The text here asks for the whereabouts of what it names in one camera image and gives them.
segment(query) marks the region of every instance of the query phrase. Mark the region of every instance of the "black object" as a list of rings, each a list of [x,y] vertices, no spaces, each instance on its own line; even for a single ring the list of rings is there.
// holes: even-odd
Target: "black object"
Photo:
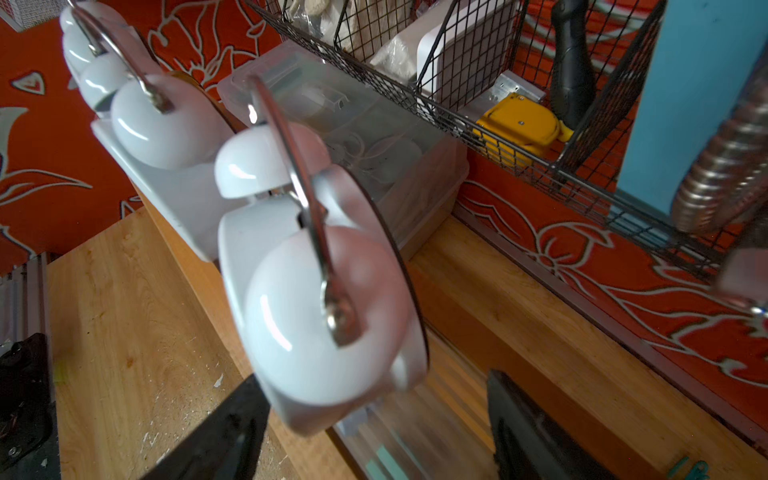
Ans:
[[[609,77],[605,88],[600,92],[600,96],[589,107],[584,118],[574,129],[571,141],[565,145],[565,149],[556,163],[563,170],[575,172],[629,114],[637,97],[643,91],[645,77],[656,46],[656,38],[661,30],[661,21],[666,7],[667,0],[659,0],[654,10],[643,22],[643,26],[637,31],[627,52],[621,57],[619,65]],[[636,216],[644,220],[647,219],[647,215]],[[706,253],[698,254],[705,258],[711,257]]]
[[[251,480],[269,416],[252,374],[143,480]]]
[[[615,480],[503,372],[488,375],[500,480]]]
[[[587,0],[560,0],[552,8],[557,50],[549,93],[552,111],[570,129],[578,126],[595,96],[586,15]]]
[[[53,430],[48,348],[36,333],[0,357],[0,472],[45,442]]]

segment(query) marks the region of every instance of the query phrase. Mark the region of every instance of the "wooden board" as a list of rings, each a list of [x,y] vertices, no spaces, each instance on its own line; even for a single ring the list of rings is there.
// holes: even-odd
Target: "wooden board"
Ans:
[[[660,478],[684,456],[685,472],[704,460],[711,478],[768,478],[768,460],[457,220],[409,271],[429,323],[620,478]]]
[[[144,210],[51,263],[48,302],[62,478],[140,478],[241,381]]]
[[[154,205],[143,195],[142,200],[240,375],[243,378],[250,375],[253,369],[237,335],[219,270],[212,263],[200,260]],[[301,478],[343,480],[360,475],[360,470],[354,464],[350,465],[349,459],[344,458],[327,433],[300,437],[291,432],[274,412],[270,415],[270,427]]]

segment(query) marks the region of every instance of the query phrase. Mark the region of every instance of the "black power tool handle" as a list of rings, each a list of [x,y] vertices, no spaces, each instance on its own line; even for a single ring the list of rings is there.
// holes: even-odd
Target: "black power tool handle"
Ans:
[[[552,8],[557,50],[550,90],[552,111],[575,129],[594,101],[592,63],[587,50],[588,0],[560,0]]]

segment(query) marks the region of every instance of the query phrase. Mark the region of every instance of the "metal hook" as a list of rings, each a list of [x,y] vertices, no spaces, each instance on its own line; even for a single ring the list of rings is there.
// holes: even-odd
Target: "metal hook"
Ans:
[[[72,16],[74,18],[74,10],[77,8],[80,8],[77,5],[77,2],[75,0],[68,0],[69,6],[72,7]],[[81,22],[77,18],[74,18],[74,22],[78,24],[78,27],[80,28],[80,31],[83,32],[83,35],[88,39],[88,48],[91,49],[91,53],[97,57],[99,55],[103,55],[107,53],[107,51],[104,49],[103,46],[101,46],[101,43],[98,40],[98,34],[94,31],[94,29],[89,25]]]
[[[299,148],[288,129],[288,122],[280,113],[270,91],[257,77],[248,78],[246,84],[251,95],[251,104],[248,106],[251,123],[269,123],[276,134],[278,145],[282,146],[286,154],[286,169],[301,209],[302,224],[310,233],[320,265],[323,282],[320,293],[325,307],[326,325],[337,346],[349,345],[359,338],[360,323],[352,300],[333,269],[325,231],[326,209],[315,197],[310,174],[304,163],[298,160]]]
[[[147,80],[147,77],[136,63],[123,52],[122,48],[120,48],[118,43],[112,37],[112,34],[104,27],[104,24],[98,21],[96,17],[91,15],[91,13],[84,8],[75,6],[75,3],[72,0],[70,0],[70,5],[72,5],[72,17],[78,25],[80,25],[80,28],[85,33],[86,37],[88,37],[89,42],[91,42],[91,50],[94,51],[96,45],[98,48],[103,49],[104,47],[101,45],[100,40],[106,42],[114,54],[123,61],[128,72],[139,82],[141,90],[147,95],[152,106],[154,106],[161,114],[172,112],[174,110],[174,105],[170,102],[170,99]],[[89,31],[94,36],[93,40],[91,40],[91,36],[88,34]]]

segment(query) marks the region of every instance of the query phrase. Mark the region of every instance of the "black wire basket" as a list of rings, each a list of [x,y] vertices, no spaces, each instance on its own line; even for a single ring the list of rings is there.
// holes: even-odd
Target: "black wire basket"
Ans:
[[[373,68],[373,55],[410,25],[419,0],[344,0],[333,36],[324,40],[292,20],[289,0],[247,4],[284,38],[301,45],[385,98],[443,131],[594,222],[701,279],[720,268],[737,232],[708,237],[681,233],[614,194],[624,149],[660,30],[666,0],[650,13],[617,0],[590,0],[587,35],[598,96],[570,141],[537,156],[469,120],[460,110],[507,70],[547,91],[554,30],[546,5],[528,0],[450,2],[427,56],[412,78],[394,80]],[[472,17],[472,27],[468,19]],[[463,42],[452,42],[461,36]],[[548,106],[548,98],[542,101]]]

